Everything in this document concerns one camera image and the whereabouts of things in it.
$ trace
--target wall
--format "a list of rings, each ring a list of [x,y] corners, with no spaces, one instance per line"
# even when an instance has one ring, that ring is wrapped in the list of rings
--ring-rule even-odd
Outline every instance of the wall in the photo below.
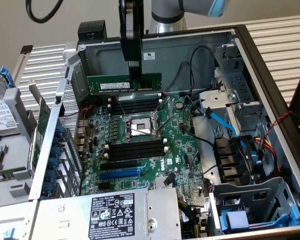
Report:
[[[45,16],[57,0],[32,0],[37,17]],[[150,25],[151,1],[144,0],[145,29]],[[221,18],[186,13],[188,28],[300,15],[300,0],[230,0]],[[76,41],[80,22],[106,21],[109,37],[119,35],[118,0],[65,0],[45,24],[32,22],[24,0],[0,0],[0,66],[13,71],[23,45],[44,46]]]

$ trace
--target motherboard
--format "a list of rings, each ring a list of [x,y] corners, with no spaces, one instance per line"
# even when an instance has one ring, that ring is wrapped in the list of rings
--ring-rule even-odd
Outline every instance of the motherboard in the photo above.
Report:
[[[89,144],[82,151],[81,195],[175,187],[181,200],[203,206],[208,193],[200,187],[203,178],[193,174],[202,173],[202,167],[197,140],[184,129],[185,98],[173,95],[141,100],[140,108],[152,108],[141,113],[133,111],[136,108],[131,102],[116,106],[116,98],[108,101],[85,116]],[[136,176],[124,177],[127,170],[122,172],[122,168],[127,167],[136,171]],[[169,176],[174,176],[174,182],[167,186],[164,181]]]

